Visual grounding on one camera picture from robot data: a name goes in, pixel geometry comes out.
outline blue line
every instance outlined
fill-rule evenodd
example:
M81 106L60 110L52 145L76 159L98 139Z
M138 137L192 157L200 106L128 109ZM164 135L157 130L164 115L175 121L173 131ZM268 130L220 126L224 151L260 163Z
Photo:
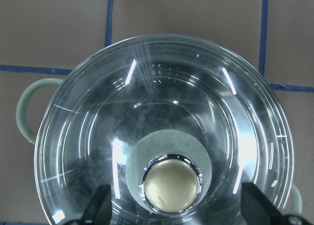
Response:
M14 73L38 73L38 74L53 74L53 75L67 76L72 70L0 64L0 71L7 71L7 72L14 72Z
M262 0L259 73L265 75L268 0Z
M303 91L303 92L314 92L314 87L311 86L296 86L296 85L286 85L281 86L279 84L270 84L274 91Z
M112 42L112 7L113 7L113 0L108 0L106 32L105 32L105 47L110 46Z

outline cooking pot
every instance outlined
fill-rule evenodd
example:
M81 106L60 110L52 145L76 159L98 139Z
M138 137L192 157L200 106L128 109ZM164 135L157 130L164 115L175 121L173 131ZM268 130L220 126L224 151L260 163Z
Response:
M36 135L27 103L50 84L59 87ZM102 184L111 186L113 224L214 225L244 223L242 182L279 209L292 185L291 133L271 87L243 58L197 37L144 35L106 47L65 80L29 86L16 117L35 144L52 225L82 213Z

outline tiled surface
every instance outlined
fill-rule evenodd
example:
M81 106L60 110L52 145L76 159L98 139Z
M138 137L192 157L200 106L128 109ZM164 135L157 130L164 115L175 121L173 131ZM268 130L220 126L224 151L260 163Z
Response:
M269 0L268 81L314 85L311 1ZM74 68L104 43L106 0L0 0L0 11L0 64ZM224 45L257 67L261 0L114 0L113 11L114 42L144 33L186 33ZM33 146L15 123L21 93L45 77L52 76L0 72L0 221L47 222L35 188ZM34 130L54 90L47 87L32 98L28 119ZM294 136L294 182L313 222L314 93L276 94Z

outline pot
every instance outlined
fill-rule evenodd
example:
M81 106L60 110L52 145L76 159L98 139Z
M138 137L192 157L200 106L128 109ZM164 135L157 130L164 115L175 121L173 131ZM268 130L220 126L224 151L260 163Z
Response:
M25 110L48 84L59 87L36 135ZM291 133L271 87L243 58L197 37L144 35L104 48L65 80L32 84L17 123L35 144L52 225L82 213L102 184L113 224L242 224L242 182L279 209L292 185Z

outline glass lid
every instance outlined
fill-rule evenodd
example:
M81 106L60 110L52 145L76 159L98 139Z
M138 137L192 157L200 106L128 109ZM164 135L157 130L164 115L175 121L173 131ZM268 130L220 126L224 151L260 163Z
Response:
M81 63L54 94L35 151L51 224L109 184L112 224L242 224L242 182L278 208L293 147L270 86L213 42L144 35Z

